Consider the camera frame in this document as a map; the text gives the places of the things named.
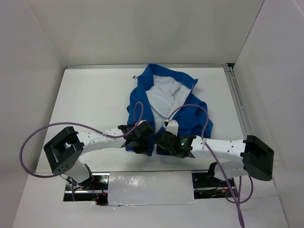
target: blue jacket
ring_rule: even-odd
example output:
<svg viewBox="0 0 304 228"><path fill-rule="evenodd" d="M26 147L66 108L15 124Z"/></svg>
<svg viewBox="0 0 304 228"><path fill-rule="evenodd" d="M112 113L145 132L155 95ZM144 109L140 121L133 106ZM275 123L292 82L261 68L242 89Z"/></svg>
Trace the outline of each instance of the blue jacket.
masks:
<svg viewBox="0 0 304 228"><path fill-rule="evenodd" d="M169 117L171 111L185 104L196 104L207 109L207 104L193 95L192 90L197 83L189 75L169 70L157 64L149 64L145 71L137 78L137 87L130 94L128 124L134 124L134 106L138 101L144 105L143 120L147 120L153 127L154 132L164 131L162 122ZM136 108L138 120L141 108ZM186 134L201 135L202 128L206 123L206 114L203 110L194 106L187 106L173 117L179 124L179 136ZM210 138L213 123L209 120L204 132L205 138ZM152 155L154 148L154 136L150 138L149 147Z"/></svg>

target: wall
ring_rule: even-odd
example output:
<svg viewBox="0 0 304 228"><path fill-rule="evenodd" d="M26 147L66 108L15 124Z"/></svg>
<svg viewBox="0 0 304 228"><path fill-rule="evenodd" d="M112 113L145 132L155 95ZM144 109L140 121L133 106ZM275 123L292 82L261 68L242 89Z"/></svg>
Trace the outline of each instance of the wall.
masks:
<svg viewBox="0 0 304 228"><path fill-rule="evenodd" d="M235 62L263 0L27 0L68 65Z"/></svg>
<svg viewBox="0 0 304 228"><path fill-rule="evenodd" d="M265 0L235 65L254 133L275 150L274 181L291 228L304 225L303 37L303 0Z"/></svg>
<svg viewBox="0 0 304 228"><path fill-rule="evenodd" d="M0 1L0 31L0 227L10 228L28 176L19 164L20 146L49 122L65 64L24 1ZM44 136L25 151L32 170Z"/></svg>

